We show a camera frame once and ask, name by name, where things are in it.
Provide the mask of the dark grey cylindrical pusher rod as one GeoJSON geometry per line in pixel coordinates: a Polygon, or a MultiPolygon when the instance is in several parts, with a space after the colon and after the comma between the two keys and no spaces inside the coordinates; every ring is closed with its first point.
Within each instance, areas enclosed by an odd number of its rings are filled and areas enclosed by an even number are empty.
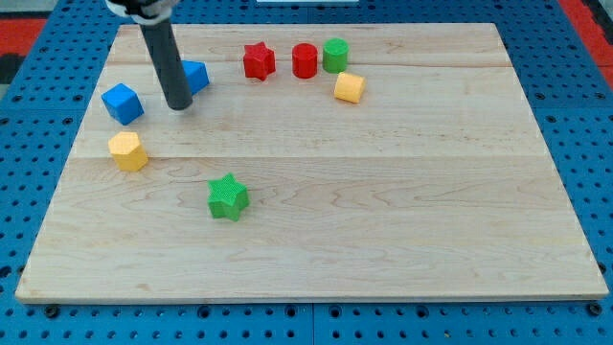
{"type": "Polygon", "coordinates": [[[172,110],[188,108],[193,96],[171,22],[165,19],[154,25],[141,25],[140,30],[168,107],[172,110]]]}

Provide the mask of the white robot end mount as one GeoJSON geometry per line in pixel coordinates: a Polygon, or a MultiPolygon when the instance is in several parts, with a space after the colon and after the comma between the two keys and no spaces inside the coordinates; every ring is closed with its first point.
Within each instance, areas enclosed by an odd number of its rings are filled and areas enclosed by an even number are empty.
{"type": "Polygon", "coordinates": [[[105,0],[116,15],[131,18],[139,25],[156,25],[171,17],[180,0],[105,0]]]}

